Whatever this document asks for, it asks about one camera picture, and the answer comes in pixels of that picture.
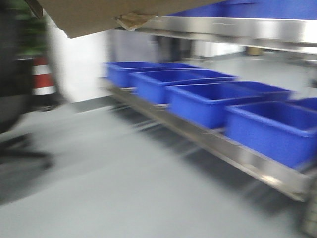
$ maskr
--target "gray floor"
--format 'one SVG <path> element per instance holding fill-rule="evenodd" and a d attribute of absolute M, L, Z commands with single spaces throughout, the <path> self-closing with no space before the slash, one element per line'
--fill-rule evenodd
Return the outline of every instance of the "gray floor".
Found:
<path fill-rule="evenodd" d="M 239 69 L 246 59 L 258 65 L 246 79 L 264 80 L 263 62 L 257 63 L 263 60 L 238 59 L 208 67 L 247 74 Z M 267 77 L 295 89 L 297 66 L 287 77 L 283 67 Z M 147 128 L 147 120 L 129 108 L 95 109 L 89 102 L 26 115 L 0 139 L 32 132 L 32 148 L 53 153 L 55 165 L 47 171 L 41 161 L 0 167 L 0 237 L 305 237 L 303 203 L 160 125 Z"/>

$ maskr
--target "cardboard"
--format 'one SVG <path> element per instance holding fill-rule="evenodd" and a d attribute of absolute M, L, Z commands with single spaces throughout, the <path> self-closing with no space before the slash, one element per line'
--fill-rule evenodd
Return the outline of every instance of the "cardboard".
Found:
<path fill-rule="evenodd" d="M 43 9 L 70 38 L 119 27 L 131 14 L 166 16 L 221 0 L 25 0 L 37 17 Z"/>

